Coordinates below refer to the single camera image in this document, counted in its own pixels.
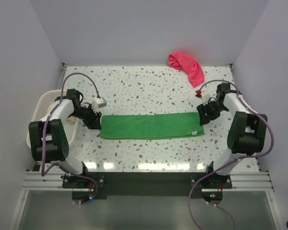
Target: folded green fabric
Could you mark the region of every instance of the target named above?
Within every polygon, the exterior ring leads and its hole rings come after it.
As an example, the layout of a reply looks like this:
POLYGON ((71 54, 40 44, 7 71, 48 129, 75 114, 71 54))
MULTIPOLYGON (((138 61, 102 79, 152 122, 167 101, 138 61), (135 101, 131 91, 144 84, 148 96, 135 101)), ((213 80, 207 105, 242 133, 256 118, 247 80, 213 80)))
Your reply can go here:
POLYGON ((198 113, 157 115, 104 115, 100 136, 106 139, 189 138, 201 136, 198 113))

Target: white plastic basket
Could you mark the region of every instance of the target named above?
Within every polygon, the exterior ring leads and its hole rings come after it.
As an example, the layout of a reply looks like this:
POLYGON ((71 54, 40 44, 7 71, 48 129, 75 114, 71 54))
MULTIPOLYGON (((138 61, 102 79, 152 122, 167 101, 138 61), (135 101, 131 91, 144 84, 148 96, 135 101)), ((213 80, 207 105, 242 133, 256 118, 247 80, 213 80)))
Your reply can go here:
MULTIPOLYGON (((51 90, 44 93, 38 100, 35 108, 32 121, 39 121, 46 116, 54 105, 54 100, 61 95, 61 90, 51 90)), ((72 147, 75 141, 75 136, 78 131, 79 119, 68 118, 64 124, 64 131, 68 140, 69 147, 72 147)), ((51 136, 47 135, 46 140, 50 140, 51 136)), ((29 132, 27 134, 27 145, 31 147, 29 132)))

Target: floor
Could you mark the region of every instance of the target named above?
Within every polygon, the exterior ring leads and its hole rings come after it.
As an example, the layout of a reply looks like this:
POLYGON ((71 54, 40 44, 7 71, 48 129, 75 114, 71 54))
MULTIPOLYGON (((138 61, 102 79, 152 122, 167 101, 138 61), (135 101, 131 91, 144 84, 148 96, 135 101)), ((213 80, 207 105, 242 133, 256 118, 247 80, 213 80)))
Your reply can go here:
MULTIPOLYGON (((229 67, 203 67, 205 81, 224 79, 233 82, 229 67)), ((153 115, 196 112, 202 101, 184 71, 166 66, 68 67, 65 76, 81 72, 96 83, 100 96, 108 105, 104 115, 153 115)), ((204 88, 215 95, 214 82, 204 88)), ((84 102, 96 96, 93 85, 83 76, 72 76, 65 89, 76 88, 84 94, 84 102)), ((102 139, 98 130, 87 129, 82 121, 70 155, 83 161, 89 171, 110 172, 204 172, 226 149, 231 114, 204 126, 205 135, 166 140, 102 139)), ((234 172, 258 172, 256 159, 244 159, 234 172)))

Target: red cloth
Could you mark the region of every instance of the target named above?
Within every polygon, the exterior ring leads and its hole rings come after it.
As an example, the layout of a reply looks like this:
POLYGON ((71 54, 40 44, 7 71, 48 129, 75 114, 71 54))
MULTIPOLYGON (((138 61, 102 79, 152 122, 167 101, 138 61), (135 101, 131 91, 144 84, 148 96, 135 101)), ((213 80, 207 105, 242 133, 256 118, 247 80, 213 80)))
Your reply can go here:
POLYGON ((177 70, 184 70, 188 74, 190 84, 195 88, 204 81, 204 72, 200 64, 191 56, 182 52, 170 54, 169 66, 177 70))

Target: white table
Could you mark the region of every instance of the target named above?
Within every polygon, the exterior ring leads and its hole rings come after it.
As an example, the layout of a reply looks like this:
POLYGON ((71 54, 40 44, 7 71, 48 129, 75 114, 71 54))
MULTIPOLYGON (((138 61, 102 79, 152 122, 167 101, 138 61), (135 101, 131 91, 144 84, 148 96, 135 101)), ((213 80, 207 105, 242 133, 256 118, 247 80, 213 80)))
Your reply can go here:
MULTIPOLYGON (((203 67, 205 81, 224 79, 233 82, 229 67, 203 67)), ((166 66, 145 67, 67 67, 65 76, 81 72, 96 83, 100 96, 108 105, 103 115, 145 115, 197 112, 201 100, 184 71, 166 66)), ((217 82, 205 91, 215 96, 217 82)), ((76 88, 91 102, 96 92, 83 76, 72 76, 65 89, 76 88)), ((75 145, 70 149, 89 171, 98 172, 204 172, 205 166, 225 150, 231 114, 221 116, 204 126, 205 135, 166 140, 109 140, 99 130, 89 130, 82 121, 75 145)), ((233 172, 258 172, 256 159, 244 159, 233 172)))

